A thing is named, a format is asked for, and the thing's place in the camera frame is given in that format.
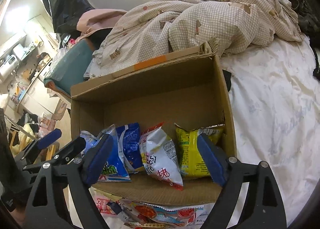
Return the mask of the pink 35 snack pack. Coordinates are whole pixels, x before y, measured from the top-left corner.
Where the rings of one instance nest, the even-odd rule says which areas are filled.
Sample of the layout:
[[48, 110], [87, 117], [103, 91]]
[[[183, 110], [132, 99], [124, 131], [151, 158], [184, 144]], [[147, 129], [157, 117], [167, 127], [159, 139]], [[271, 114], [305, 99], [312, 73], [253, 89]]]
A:
[[110, 199], [104, 195], [95, 195], [93, 197], [97, 209], [102, 215], [108, 215], [110, 217], [115, 217], [116, 213], [108, 206]]

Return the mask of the colorful noodle snack bag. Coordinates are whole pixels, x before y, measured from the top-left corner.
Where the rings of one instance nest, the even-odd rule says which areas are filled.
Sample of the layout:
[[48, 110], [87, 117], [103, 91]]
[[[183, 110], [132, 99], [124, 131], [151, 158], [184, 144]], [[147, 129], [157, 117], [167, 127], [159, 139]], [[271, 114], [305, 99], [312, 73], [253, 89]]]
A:
[[106, 207], [129, 228], [180, 228], [195, 225], [204, 206], [164, 208], [125, 200], [109, 201]]

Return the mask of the blue popcorn snack bag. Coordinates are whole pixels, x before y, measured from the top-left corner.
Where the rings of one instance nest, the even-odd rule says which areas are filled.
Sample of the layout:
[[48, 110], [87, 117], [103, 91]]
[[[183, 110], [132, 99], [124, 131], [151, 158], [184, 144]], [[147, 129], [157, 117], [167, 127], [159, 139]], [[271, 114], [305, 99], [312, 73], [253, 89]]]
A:
[[99, 153], [99, 160], [104, 161], [104, 166], [97, 178], [97, 182], [129, 182], [130, 176], [124, 165], [124, 154], [118, 143], [118, 135], [115, 125], [103, 129], [97, 137], [88, 131], [81, 131], [80, 137], [86, 141], [86, 147], [82, 151], [84, 156], [91, 148], [96, 147], [101, 139], [107, 137], [107, 146], [112, 146], [112, 149], [107, 153]]

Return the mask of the yellow snack bag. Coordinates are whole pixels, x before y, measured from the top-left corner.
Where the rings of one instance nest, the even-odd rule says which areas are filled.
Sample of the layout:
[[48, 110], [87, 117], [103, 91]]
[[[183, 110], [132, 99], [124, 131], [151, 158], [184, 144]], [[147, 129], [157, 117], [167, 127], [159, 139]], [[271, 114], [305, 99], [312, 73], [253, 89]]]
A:
[[208, 136], [214, 145], [218, 143], [225, 129], [224, 124], [201, 127], [191, 131], [185, 130], [175, 123], [177, 144], [180, 150], [180, 171], [186, 179], [197, 179], [210, 176], [206, 164], [197, 148], [197, 138], [200, 134]]

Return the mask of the teal headboard cushion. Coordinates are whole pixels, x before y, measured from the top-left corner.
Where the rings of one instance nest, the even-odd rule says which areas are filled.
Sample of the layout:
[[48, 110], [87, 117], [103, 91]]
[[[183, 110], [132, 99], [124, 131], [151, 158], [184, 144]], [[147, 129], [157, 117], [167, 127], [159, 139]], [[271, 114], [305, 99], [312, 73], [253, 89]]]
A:
[[88, 68], [92, 54], [96, 50], [89, 39], [82, 39], [72, 48], [61, 48], [52, 59], [44, 87], [54, 92], [71, 97], [71, 87], [84, 82], [84, 74]]

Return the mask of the white red snack bag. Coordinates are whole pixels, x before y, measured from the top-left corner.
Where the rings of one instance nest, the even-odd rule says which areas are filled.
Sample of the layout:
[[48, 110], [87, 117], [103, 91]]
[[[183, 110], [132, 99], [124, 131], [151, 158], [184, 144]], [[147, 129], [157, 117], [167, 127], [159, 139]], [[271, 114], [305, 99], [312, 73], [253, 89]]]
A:
[[148, 128], [139, 139], [139, 151], [146, 173], [169, 186], [182, 190], [183, 179], [176, 148], [162, 128], [163, 123]]

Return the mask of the white floral bed sheet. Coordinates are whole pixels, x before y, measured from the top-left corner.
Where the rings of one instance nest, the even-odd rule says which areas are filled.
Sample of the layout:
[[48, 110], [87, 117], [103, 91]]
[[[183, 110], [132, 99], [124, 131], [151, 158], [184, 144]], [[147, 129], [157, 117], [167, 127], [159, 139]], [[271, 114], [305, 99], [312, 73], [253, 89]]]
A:
[[[160, 57], [107, 76], [132, 73]], [[219, 61], [232, 74], [228, 96], [235, 156], [249, 164], [266, 161], [287, 223], [302, 220], [301, 210], [319, 181], [319, 81], [312, 74], [315, 56], [309, 38], [300, 43], [275, 38], [266, 47], [249, 46]]]

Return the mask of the black cloth behind box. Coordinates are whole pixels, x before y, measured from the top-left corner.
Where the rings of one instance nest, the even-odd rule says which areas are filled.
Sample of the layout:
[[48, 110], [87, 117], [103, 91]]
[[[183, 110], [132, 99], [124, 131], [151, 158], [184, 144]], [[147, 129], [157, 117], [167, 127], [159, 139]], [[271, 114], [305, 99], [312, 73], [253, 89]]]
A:
[[225, 78], [227, 91], [229, 92], [231, 90], [231, 87], [232, 87], [232, 82], [231, 82], [232, 74], [231, 74], [231, 72], [229, 72], [227, 70], [224, 70], [224, 69], [222, 70], [222, 72], [223, 72], [223, 76]]

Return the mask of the brown cardboard box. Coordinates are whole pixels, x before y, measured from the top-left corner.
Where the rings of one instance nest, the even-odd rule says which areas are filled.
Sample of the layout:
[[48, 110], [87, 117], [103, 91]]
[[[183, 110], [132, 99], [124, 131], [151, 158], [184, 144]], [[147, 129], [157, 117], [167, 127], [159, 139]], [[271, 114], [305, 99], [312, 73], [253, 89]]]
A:
[[159, 123], [175, 138], [186, 130], [224, 124], [220, 146], [236, 155], [232, 108], [219, 57], [202, 46], [170, 53], [151, 66], [122, 76], [103, 76], [71, 89], [71, 133], [97, 135], [110, 125], [138, 123], [142, 131]]

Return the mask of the pink folded blanket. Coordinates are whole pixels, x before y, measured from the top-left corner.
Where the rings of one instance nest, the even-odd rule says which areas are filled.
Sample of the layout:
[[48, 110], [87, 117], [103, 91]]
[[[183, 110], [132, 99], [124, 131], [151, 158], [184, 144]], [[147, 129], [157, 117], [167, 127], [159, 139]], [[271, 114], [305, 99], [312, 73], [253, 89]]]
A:
[[83, 13], [76, 25], [76, 30], [81, 32], [77, 40], [87, 38], [99, 30], [114, 28], [126, 13], [122, 9], [92, 9]]

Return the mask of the black plastic bag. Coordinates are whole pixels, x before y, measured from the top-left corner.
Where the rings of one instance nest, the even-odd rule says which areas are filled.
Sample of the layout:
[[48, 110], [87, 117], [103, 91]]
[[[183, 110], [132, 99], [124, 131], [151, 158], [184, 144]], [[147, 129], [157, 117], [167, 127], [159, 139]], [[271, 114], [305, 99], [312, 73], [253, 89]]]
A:
[[88, 0], [42, 0], [50, 15], [55, 33], [72, 34], [80, 17], [94, 7]]

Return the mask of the dark camouflage garment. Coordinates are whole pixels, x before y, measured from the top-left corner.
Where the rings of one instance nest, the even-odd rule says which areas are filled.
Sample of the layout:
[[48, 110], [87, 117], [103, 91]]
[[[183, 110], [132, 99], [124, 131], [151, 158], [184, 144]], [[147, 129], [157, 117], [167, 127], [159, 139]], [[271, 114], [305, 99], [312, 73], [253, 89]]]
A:
[[313, 13], [306, 0], [289, 0], [292, 9], [298, 15], [301, 31], [309, 36], [311, 44], [319, 48], [319, 19]]

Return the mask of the checkered bear pattern duvet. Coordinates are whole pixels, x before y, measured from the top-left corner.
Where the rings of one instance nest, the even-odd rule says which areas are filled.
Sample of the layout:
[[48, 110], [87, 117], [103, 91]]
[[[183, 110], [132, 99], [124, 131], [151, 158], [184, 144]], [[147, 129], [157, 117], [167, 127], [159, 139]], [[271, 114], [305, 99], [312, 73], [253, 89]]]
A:
[[93, 52], [84, 77], [105, 76], [213, 40], [218, 56], [302, 41], [289, 0], [152, 0], [126, 12]]

